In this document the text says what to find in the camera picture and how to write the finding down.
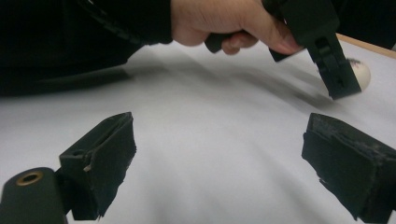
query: wooden table edge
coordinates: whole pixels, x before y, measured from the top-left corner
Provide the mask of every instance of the wooden table edge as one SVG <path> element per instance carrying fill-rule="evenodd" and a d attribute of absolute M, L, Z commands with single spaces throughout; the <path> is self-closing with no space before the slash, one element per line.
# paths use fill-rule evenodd
<path fill-rule="evenodd" d="M 396 51 L 393 51 L 393 50 L 390 50 L 390 49 L 384 49 L 384 48 L 381 48 L 379 46 L 372 45 L 372 44 L 369 44 L 369 43 L 354 39 L 354 38 L 346 36 L 346 35 L 337 34 L 337 38 L 339 40 L 345 41 L 345 42 L 347 42 L 349 44 L 361 47 L 363 49 L 368 49 L 368 50 L 370 50 L 372 52 L 375 52 L 375 53 L 378 53 L 378 54 L 382 54 L 382 55 L 385 55 L 387 57 L 396 59 Z"/>

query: screw hole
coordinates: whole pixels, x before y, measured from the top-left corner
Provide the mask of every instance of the screw hole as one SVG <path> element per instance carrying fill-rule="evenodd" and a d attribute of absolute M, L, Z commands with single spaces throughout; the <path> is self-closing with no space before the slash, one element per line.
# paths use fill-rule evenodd
<path fill-rule="evenodd" d="M 43 177 L 43 173 L 38 172 L 38 171 L 33 171 L 26 175 L 21 176 L 17 180 L 17 185 L 18 186 L 31 185 L 31 184 L 34 184 L 35 182 L 37 182 L 38 180 L 40 180 L 42 177 Z"/>

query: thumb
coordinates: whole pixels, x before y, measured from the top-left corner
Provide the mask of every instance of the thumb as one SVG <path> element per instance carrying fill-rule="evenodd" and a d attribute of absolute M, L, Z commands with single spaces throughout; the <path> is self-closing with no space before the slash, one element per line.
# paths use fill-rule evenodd
<path fill-rule="evenodd" d="M 264 7 L 252 7 L 245 15 L 243 29 L 256 36 L 270 49 L 292 54 L 302 48 L 296 43 L 289 28 L 271 16 Z"/>

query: black sleeve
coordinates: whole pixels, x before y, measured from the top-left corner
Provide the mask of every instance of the black sleeve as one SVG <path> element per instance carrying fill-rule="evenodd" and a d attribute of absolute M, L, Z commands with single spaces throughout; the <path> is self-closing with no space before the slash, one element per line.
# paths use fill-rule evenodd
<path fill-rule="evenodd" d="M 97 5 L 141 42 L 108 31 L 78 0 L 0 0 L 0 81 L 116 66 L 144 45 L 172 41 L 170 0 L 100 0 Z"/>
<path fill-rule="evenodd" d="M 396 43 L 395 0 L 332 0 L 338 33 L 391 49 Z"/>

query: white ball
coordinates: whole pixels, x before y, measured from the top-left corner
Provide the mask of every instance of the white ball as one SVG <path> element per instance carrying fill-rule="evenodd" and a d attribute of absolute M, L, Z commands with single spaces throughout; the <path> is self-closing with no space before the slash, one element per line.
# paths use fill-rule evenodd
<path fill-rule="evenodd" d="M 364 91 L 370 84 L 371 73 L 369 67 L 356 59 L 347 59 L 352 66 L 353 72 L 355 73 L 356 79 L 361 86 L 361 90 Z"/>

